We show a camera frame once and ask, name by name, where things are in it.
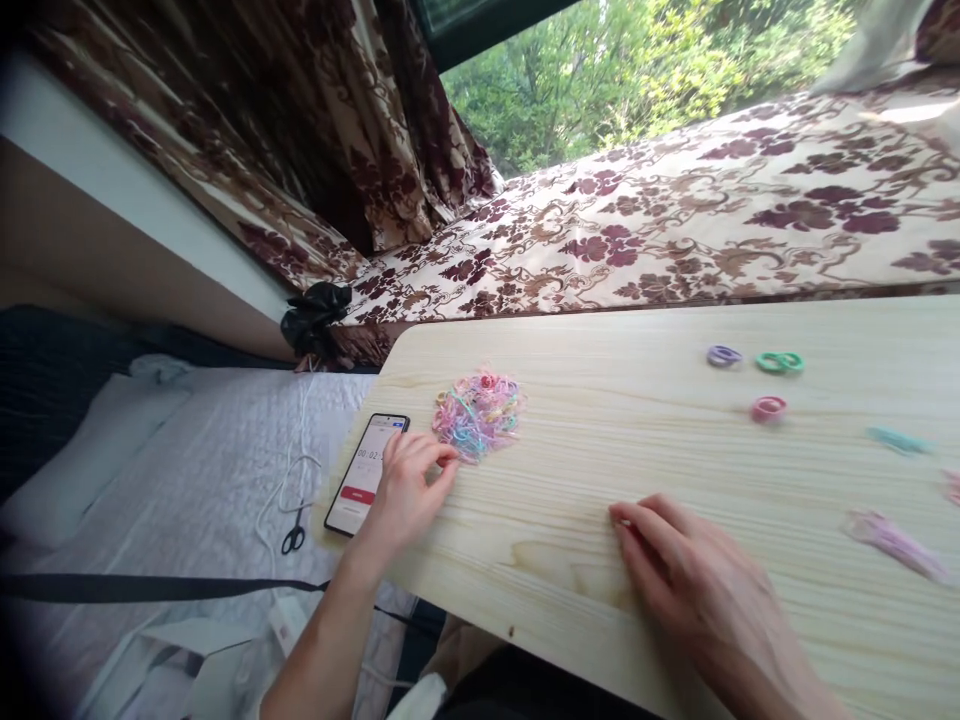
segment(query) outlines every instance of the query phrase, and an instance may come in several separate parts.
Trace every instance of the black scissors handle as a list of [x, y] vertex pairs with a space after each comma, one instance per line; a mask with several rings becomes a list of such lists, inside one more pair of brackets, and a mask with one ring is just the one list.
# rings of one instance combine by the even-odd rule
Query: black scissors handle
[[280, 553], [282, 555], [289, 555], [303, 547], [303, 541], [307, 537], [307, 532], [303, 529], [303, 526], [300, 525], [301, 515], [303, 515], [303, 508], [297, 511], [297, 520], [293, 525], [293, 529], [283, 538], [283, 544], [280, 546]]

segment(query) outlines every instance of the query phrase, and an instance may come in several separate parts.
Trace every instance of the person's left hand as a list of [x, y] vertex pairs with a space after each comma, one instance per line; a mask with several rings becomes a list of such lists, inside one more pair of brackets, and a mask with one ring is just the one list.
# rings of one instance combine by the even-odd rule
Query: person's left hand
[[[459, 453], [425, 433], [395, 433], [383, 451], [383, 475], [370, 513], [347, 552], [364, 556], [380, 573], [417, 542], [433, 523], [453, 489]], [[440, 477], [427, 485], [426, 473], [436, 463]]]

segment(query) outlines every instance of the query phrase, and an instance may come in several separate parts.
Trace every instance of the green tree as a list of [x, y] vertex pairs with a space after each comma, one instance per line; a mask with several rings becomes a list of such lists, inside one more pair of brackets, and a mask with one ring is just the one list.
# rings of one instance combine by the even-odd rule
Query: green tree
[[444, 73], [506, 177], [802, 89], [860, 0], [581, 0]]

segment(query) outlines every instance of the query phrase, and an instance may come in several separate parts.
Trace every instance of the red button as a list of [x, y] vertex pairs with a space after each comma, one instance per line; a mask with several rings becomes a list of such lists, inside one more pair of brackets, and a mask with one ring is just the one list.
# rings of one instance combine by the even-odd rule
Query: red button
[[360, 488], [352, 488], [349, 485], [345, 485], [343, 490], [340, 491], [340, 497], [344, 500], [362, 502], [364, 505], [373, 505], [373, 499], [376, 495], [369, 490], [361, 490]]

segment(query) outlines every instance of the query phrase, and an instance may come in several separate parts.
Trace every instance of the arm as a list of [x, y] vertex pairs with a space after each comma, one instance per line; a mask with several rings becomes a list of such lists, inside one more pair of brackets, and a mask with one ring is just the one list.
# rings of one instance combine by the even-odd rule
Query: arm
[[611, 505], [610, 516], [651, 613], [738, 720], [849, 720], [733, 538], [663, 495]]
[[[260, 706], [262, 720], [349, 718], [377, 588], [390, 563], [419, 540], [453, 488], [457, 451], [428, 435], [397, 433], [383, 452], [370, 513]], [[425, 475], [443, 468], [436, 482]]]

